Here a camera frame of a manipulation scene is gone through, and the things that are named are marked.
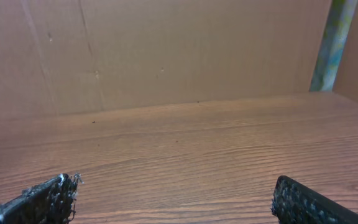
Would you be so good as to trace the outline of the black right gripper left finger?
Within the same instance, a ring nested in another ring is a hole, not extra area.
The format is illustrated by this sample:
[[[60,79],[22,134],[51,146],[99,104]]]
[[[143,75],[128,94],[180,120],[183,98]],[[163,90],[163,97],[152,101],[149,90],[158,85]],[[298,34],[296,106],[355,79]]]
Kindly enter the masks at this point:
[[[0,224],[67,224],[73,221],[81,174],[59,174],[0,204]]]

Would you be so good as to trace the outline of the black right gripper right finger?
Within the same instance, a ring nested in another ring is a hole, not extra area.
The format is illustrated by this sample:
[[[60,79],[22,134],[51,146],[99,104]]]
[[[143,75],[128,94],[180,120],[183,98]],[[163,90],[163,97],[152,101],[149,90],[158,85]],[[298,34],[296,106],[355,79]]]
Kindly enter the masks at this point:
[[[358,224],[358,214],[281,175],[273,192],[272,215],[280,224]]]

